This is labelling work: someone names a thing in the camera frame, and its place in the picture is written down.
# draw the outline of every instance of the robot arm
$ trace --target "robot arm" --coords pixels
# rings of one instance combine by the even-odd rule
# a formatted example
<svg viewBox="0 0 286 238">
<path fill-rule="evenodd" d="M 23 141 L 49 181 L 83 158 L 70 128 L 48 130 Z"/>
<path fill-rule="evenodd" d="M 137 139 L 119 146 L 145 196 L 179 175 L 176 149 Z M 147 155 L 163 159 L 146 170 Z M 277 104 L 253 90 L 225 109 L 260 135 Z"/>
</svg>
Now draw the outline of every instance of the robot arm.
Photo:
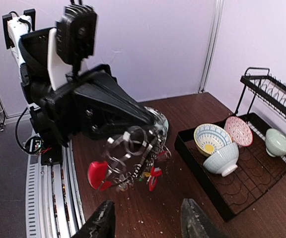
<svg viewBox="0 0 286 238">
<path fill-rule="evenodd" d="M 156 165 L 170 157 L 164 145 L 168 123 L 165 126 L 166 118 L 160 112 L 131 98 L 109 65 L 79 74 L 82 60 L 93 55 L 96 21 L 92 7 L 76 4 L 65 7 L 56 27 L 37 31 L 33 9 L 22 16 L 3 16 L 6 48 L 11 48 L 19 67 L 23 93 L 31 105 L 31 123 L 45 149 L 52 147 L 45 150 L 41 161 L 43 165 L 60 163 L 60 157 L 54 157 L 72 134 L 82 132 L 93 140 L 108 138 L 105 161 L 89 167 L 91 186 L 125 190 L 148 173 L 152 191 L 162 174 Z M 132 161 L 132 172 L 125 164 L 128 161 Z"/>
<path fill-rule="evenodd" d="M 153 125 L 154 117 L 117 84 L 108 65 L 79 75 L 81 62 L 93 55 L 97 15 L 92 7 L 69 5 L 56 28 L 27 33 L 32 18 L 3 19 L 6 45 L 21 74 L 31 122 L 49 145 L 66 146 L 69 135 L 82 131 L 91 139 L 123 132 L 131 125 Z"/>
</svg>

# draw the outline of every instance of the white wall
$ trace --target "white wall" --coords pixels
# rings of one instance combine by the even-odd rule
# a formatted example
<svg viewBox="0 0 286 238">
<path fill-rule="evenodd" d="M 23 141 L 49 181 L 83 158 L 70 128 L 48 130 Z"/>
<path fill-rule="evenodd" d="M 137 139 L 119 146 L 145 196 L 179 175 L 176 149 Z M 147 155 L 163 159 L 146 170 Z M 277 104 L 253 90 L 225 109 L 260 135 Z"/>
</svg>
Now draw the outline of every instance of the white wall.
<svg viewBox="0 0 286 238">
<path fill-rule="evenodd" d="M 286 83 L 285 0 L 225 1 L 206 90 L 235 111 L 243 88 L 240 77 L 249 66 L 269 67 Z M 240 115 L 246 113 L 251 99 L 247 91 Z M 286 122 L 257 101 L 253 111 L 286 133 Z"/>
<path fill-rule="evenodd" d="M 215 0 L 84 0 L 98 14 L 95 56 L 109 63 L 136 100 L 197 91 Z M 0 0 L 0 96 L 9 115 L 25 107 L 16 64 L 6 50 L 1 16 L 35 8 L 36 29 L 55 25 L 69 0 Z"/>
</svg>

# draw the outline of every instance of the dish rack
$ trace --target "dish rack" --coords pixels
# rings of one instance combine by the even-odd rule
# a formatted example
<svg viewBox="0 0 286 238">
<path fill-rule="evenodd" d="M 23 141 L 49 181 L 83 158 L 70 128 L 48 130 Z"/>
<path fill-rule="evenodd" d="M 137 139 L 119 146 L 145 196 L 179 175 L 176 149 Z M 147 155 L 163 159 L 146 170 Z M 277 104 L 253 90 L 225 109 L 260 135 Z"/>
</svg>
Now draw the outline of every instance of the dish rack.
<svg viewBox="0 0 286 238">
<path fill-rule="evenodd" d="M 250 75 L 249 70 L 266 70 L 266 75 Z M 239 103 L 232 116 L 238 114 L 244 93 L 248 88 L 253 98 L 247 114 L 238 116 L 252 130 L 253 143 L 239 148 L 238 168 L 226 177 L 213 175 L 204 167 L 206 157 L 196 148 L 194 128 L 180 131 L 175 140 L 175 149 L 198 180 L 203 190 L 225 222 L 244 211 L 272 188 L 286 173 L 286 155 L 270 157 L 266 152 L 265 135 L 271 128 L 257 114 L 250 113 L 258 97 L 286 120 L 286 84 L 270 75 L 268 68 L 250 67 L 241 77 L 244 84 Z M 224 127 L 225 120 L 214 124 Z"/>
</svg>

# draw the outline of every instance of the upper rack shelf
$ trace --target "upper rack shelf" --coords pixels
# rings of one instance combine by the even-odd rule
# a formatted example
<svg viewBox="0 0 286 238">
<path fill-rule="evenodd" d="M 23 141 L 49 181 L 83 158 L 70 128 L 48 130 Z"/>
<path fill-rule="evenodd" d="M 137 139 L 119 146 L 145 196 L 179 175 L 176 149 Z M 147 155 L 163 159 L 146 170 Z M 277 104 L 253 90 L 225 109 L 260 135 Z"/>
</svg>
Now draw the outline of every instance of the upper rack shelf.
<svg viewBox="0 0 286 238">
<path fill-rule="evenodd" d="M 261 71 L 266 70 L 266 75 L 251 75 L 248 71 Z M 255 97 L 258 96 L 264 102 L 267 102 L 271 108 L 277 111 L 281 116 L 286 119 L 286 84 L 280 80 L 276 80 L 275 77 L 270 75 L 269 68 L 250 67 L 247 68 L 245 74 L 241 77 L 240 82 L 245 86 L 243 88 L 236 114 L 238 113 L 239 106 L 241 104 L 246 87 L 254 93 L 254 97 L 248 109 L 248 113 L 253 105 Z"/>
</svg>

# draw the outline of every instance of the pink patterned bowl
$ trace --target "pink patterned bowl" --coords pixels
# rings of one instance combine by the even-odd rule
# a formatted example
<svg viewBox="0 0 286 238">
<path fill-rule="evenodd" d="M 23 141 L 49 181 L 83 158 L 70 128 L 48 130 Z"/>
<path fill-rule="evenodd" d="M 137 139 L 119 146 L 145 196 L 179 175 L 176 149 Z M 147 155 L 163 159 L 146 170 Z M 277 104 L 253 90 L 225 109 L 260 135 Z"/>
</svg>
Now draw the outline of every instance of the pink patterned bowl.
<svg viewBox="0 0 286 238">
<path fill-rule="evenodd" d="M 232 141 L 239 146 L 249 146 L 253 141 L 253 135 L 250 127 L 238 117 L 229 117 L 224 125 L 225 131 L 229 133 Z"/>
</svg>

